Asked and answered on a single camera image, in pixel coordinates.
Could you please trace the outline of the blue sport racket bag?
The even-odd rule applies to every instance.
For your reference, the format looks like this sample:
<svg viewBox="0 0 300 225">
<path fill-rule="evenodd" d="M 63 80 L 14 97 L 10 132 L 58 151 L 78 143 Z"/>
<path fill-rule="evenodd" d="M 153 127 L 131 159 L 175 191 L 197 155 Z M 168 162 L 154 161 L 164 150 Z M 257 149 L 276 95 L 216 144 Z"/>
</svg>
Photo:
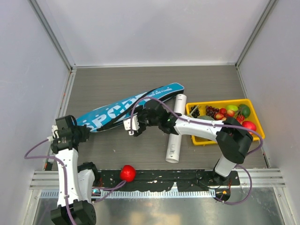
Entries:
<svg viewBox="0 0 300 225">
<path fill-rule="evenodd" d="M 144 97 L 153 97 L 165 102 L 184 92 L 184 86 L 174 82 L 150 91 L 125 98 L 115 103 L 102 106 L 88 112 L 76 119 L 77 125 L 86 125 L 91 132 L 102 132 L 122 125 L 123 120 L 130 117 L 133 106 L 138 101 L 138 106 L 144 105 L 149 99 L 140 100 Z"/>
</svg>

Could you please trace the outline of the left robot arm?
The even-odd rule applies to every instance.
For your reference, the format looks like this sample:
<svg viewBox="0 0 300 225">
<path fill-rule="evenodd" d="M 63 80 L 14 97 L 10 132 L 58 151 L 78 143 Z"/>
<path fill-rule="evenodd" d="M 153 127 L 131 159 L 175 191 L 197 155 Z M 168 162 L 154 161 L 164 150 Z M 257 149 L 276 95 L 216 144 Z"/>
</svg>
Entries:
<svg viewBox="0 0 300 225">
<path fill-rule="evenodd" d="M 56 119 L 52 127 L 52 152 L 59 174 L 57 208 L 50 212 L 56 225 L 94 225 L 96 212 L 91 202 L 91 190 L 100 182 L 92 162 L 78 165 L 79 143 L 86 142 L 90 128 L 79 126 L 72 115 Z"/>
</svg>

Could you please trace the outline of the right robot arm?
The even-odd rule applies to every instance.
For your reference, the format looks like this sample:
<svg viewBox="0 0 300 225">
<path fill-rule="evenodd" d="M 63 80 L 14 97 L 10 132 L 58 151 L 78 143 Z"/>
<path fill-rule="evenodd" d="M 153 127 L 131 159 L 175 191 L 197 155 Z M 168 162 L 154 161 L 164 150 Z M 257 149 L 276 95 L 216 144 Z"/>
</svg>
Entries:
<svg viewBox="0 0 300 225">
<path fill-rule="evenodd" d="M 232 169 L 243 164 L 253 142 L 252 135 L 235 118 L 203 120 L 190 118 L 166 108 L 163 102 L 151 99 L 141 110 L 133 109 L 124 124 L 129 135 L 138 136 L 146 127 L 157 126 L 166 134 L 194 135 L 218 144 L 222 156 L 216 163 L 212 179 L 222 185 L 229 179 Z"/>
</svg>

